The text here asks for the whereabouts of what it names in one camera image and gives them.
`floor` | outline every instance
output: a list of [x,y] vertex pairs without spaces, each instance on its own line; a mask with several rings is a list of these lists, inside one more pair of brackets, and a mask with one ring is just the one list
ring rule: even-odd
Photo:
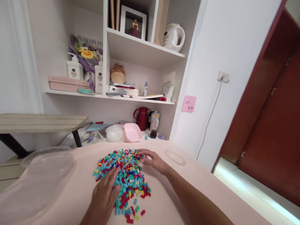
[[273,225],[300,225],[300,207],[221,158],[214,175]]
[[15,156],[5,163],[0,163],[0,192],[12,185],[24,172],[20,166],[21,159]]

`wooden bench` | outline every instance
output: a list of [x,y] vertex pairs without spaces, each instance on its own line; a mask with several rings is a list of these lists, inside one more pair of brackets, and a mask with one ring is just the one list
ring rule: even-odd
[[0,114],[0,140],[19,158],[26,157],[30,152],[13,138],[12,133],[72,132],[77,147],[82,147],[77,129],[87,118],[87,116],[46,114]]

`power outlet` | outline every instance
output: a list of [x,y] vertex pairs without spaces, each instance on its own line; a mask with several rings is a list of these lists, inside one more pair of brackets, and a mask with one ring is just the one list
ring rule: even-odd
[[220,70],[220,72],[218,74],[217,81],[221,81],[221,82],[224,82],[224,83],[229,83],[229,78],[230,78],[230,75],[228,73],[222,72]]

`pink sticky note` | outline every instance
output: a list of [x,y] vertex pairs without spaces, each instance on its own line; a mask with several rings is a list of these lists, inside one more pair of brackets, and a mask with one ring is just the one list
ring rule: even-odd
[[194,112],[195,110],[195,104],[196,104],[196,98],[195,96],[188,96],[186,95],[184,98],[183,106],[182,106],[182,112]]

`red thermos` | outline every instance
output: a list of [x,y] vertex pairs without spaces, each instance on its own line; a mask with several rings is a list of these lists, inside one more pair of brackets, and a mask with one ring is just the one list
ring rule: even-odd
[[[135,118],[135,112],[139,110],[137,118]],[[141,131],[145,131],[147,129],[147,121],[148,121],[148,114],[147,114],[147,107],[139,107],[133,113],[133,118],[137,120],[137,125],[139,126]]]

